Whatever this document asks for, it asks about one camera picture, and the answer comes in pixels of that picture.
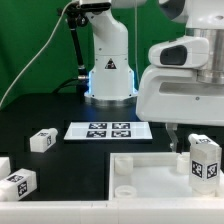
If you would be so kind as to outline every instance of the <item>white tray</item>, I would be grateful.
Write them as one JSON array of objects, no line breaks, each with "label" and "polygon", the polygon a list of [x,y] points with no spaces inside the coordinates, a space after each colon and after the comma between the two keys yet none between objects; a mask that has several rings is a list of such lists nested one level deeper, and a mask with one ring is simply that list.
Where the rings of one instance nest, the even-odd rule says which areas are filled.
[{"label": "white tray", "polygon": [[148,122],[71,123],[64,140],[152,139]]},{"label": "white tray", "polygon": [[[133,157],[134,169],[130,175],[115,172],[116,156]],[[189,175],[176,171],[176,153],[113,153],[110,158],[109,200],[115,198],[115,189],[129,185],[137,190],[137,198],[190,198]],[[217,194],[223,194],[224,175],[220,173],[221,187]]]}]

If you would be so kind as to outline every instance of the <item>white plastic container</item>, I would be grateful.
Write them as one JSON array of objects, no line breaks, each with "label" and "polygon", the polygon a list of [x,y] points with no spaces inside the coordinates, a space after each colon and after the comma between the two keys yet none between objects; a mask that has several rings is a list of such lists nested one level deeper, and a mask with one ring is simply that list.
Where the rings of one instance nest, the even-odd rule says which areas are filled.
[{"label": "white plastic container", "polygon": [[0,180],[4,179],[11,173],[9,157],[0,158]]},{"label": "white plastic container", "polygon": [[115,158],[115,172],[119,175],[130,175],[133,172],[133,157],[117,156]]},{"label": "white plastic container", "polygon": [[184,152],[177,157],[177,172],[180,174],[189,174],[190,153]]},{"label": "white plastic container", "polygon": [[214,142],[212,139],[210,139],[206,135],[197,135],[197,134],[191,134],[188,137],[189,142],[193,144],[212,144],[219,146],[216,142]]},{"label": "white plastic container", "polygon": [[21,169],[0,181],[0,201],[19,201],[36,188],[36,173]]},{"label": "white plastic container", "polygon": [[58,134],[57,129],[42,129],[33,137],[30,138],[30,150],[31,152],[44,153],[52,145],[56,143],[56,136]]},{"label": "white plastic container", "polygon": [[[107,224],[223,224],[222,172],[221,197],[195,198],[188,185],[188,175],[176,171],[175,153],[130,153],[128,155],[133,157],[134,162],[133,173],[123,176],[117,175],[114,169],[114,159],[119,155],[111,155],[111,200],[3,202],[0,203],[0,223],[105,224],[106,221]],[[125,184],[137,189],[136,198],[113,197],[116,186]]]},{"label": "white plastic container", "polygon": [[136,198],[137,190],[129,185],[119,186],[115,189],[115,197],[123,199]]},{"label": "white plastic container", "polygon": [[193,196],[215,196],[220,182],[221,154],[222,149],[217,145],[191,145],[189,183]]}]

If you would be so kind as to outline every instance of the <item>black cable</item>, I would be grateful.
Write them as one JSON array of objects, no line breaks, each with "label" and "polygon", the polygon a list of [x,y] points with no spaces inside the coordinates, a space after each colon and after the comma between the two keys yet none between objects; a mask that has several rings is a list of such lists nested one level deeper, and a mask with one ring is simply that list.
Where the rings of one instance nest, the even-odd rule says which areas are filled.
[{"label": "black cable", "polygon": [[53,93],[58,93],[61,89],[66,88],[66,87],[70,87],[70,86],[76,87],[77,85],[76,84],[68,84],[68,85],[65,85],[65,86],[61,86],[60,88],[58,87],[57,89],[55,89],[53,91]]},{"label": "black cable", "polygon": [[79,43],[78,33],[76,30],[77,29],[76,18],[68,17],[67,22],[68,22],[69,29],[71,31],[72,40],[75,47],[79,75],[87,76],[88,72],[83,62],[82,51],[81,51],[81,47]]},{"label": "black cable", "polygon": [[74,82],[74,81],[78,81],[78,78],[72,78],[72,79],[68,79],[66,81],[64,81],[61,85],[59,85],[52,93],[58,93],[58,91],[64,87],[67,87],[69,83]]}]

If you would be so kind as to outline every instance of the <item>green wall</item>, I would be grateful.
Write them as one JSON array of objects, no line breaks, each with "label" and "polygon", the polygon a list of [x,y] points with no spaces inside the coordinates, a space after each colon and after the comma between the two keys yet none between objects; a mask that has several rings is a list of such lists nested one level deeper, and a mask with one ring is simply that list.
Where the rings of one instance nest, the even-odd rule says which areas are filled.
[{"label": "green wall", "polygon": [[[1,0],[0,7],[0,98],[16,75],[49,38],[57,20],[56,9],[69,0]],[[157,0],[148,0],[138,9],[139,73],[149,65],[148,50],[156,43],[184,34],[184,25],[169,21],[158,9]],[[134,9],[113,10],[114,17],[129,30],[129,60],[135,70]],[[93,67],[91,25],[78,30],[85,65]],[[77,64],[65,20],[50,46],[26,71],[6,104],[26,93],[52,92],[64,80],[77,75]]]}]

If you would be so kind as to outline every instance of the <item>warning label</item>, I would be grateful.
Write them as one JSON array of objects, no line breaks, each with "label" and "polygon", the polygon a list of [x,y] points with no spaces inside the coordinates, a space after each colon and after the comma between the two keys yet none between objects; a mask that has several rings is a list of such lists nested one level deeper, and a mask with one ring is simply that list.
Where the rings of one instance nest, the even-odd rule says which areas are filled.
[{"label": "warning label", "polygon": [[105,69],[117,69],[112,58],[109,60],[109,62],[107,63]]}]

